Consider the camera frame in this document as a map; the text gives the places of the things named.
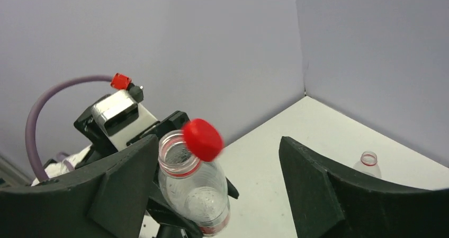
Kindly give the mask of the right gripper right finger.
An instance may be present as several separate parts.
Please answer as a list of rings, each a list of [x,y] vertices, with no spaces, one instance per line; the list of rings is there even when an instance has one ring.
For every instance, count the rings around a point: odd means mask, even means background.
[[[282,137],[279,159],[298,237],[448,237],[448,190],[384,181]]]

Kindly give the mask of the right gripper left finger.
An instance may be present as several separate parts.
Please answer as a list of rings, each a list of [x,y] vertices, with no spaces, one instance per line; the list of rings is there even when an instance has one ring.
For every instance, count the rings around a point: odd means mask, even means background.
[[[158,140],[36,186],[1,190],[1,237],[138,237],[157,164]]]

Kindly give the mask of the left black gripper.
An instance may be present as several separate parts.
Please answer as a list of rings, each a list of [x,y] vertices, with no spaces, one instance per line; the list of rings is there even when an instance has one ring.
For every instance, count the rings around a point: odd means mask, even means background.
[[[101,135],[98,125],[93,120],[92,106],[93,104],[74,122],[74,127],[89,139],[94,148],[76,164],[77,169],[119,152],[104,135]],[[185,112],[175,111],[132,139],[130,145],[148,135],[155,135],[161,139],[168,132],[181,129],[187,121],[189,117]],[[213,237],[228,225],[231,215],[230,198],[238,199],[239,191],[228,179],[214,181],[206,177],[183,179],[169,177],[165,186],[161,187],[158,179],[153,178],[146,210],[158,223],[184,230],[188,237]]]

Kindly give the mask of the clear bottle red blue label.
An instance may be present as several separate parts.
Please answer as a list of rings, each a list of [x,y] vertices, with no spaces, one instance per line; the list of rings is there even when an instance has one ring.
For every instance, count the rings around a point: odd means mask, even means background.
[[[159,187],[170,207],[193,221],[206,237],[221,232],[230,218],[227,180],[221,166],[191,153],[181,130],[160,139],[158,162]]]

